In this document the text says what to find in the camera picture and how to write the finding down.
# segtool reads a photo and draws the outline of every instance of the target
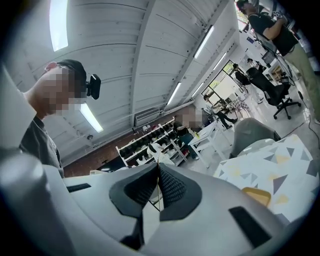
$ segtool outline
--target brick wall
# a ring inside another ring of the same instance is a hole
[[[150,123],[150,126],[152,127],[153,125],[164,124],[170,121],[174,115],[183,115],[184,123],[189,123],[189,126],[191,128],[197,127],[195,107],[192,104],[179,109],[172,114],[168,114],[157,119],[156,121]],[[133,134],[133,132],[130,132],[118,139],[115,139],[114,141],[98,148],[97,150],[64,167],[64,176],[68,178],[89,175],[90,170],[96,170],[101,167],[104,162],[107,163],[119,156],[116,150],[116,146],[118,146],[118,148],[121,148],[128,144],[131,140],[137,139],[142,135],[142,133]]]

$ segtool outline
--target black cap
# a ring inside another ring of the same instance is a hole
[[[84,66],[82,66],[81,62],[74,59],[63,59],[57,62],[57,64],[71,68],[72,70],[77,72],[78,75],[80,75],[80,78],[83,80],[83,82],[86,83],[87,73],[84,69]]]
[[[248,0],[239,0],[236,2],[236,6],[238,7],[239,11],[241,11],[242,13],[244,12],[242,7],[244,7],[245,3],[248,3]]]

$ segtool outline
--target geometric patterned tablecloth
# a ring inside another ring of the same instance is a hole
[[[308,213],[320,184],[312,156],[295,134],[259,151],[220,162],[213,176],[239,189],[268,191],[268,208],[285,225]]]

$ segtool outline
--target gray t-shirt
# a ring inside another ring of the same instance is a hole
[[[38,158],[42,164],[56,167],[61,177],[64,177],[64,169],[57,146],[48,135],[45,124],[38,117],[33,119],[26,130],[20,149]]]

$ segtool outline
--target chair base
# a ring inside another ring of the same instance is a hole
[[[299,102],[292,102],[292,99],[291,99],[291,98],[286,98],[285,100],[286,100],[286,101],[281,100],[282,104],[279,104],[279,105],[276,106],[276,108],[277,108],[278,110],[277,110],[277,112],[275,112],[275,114],[273,115],[273,118],[274,118],[274,119],[277,119],[277,114],[279,114],[279,112],[284,109],[284,110],[285,110],[285,113],[286,113],[286,116],[287,116],[288,119],[290,120],[290,119],[291,119],[291,116],[288,114],[287,107],[293,106],[293,105],[298,105],[299,107],[301,107],[301,103],[299,103]]]

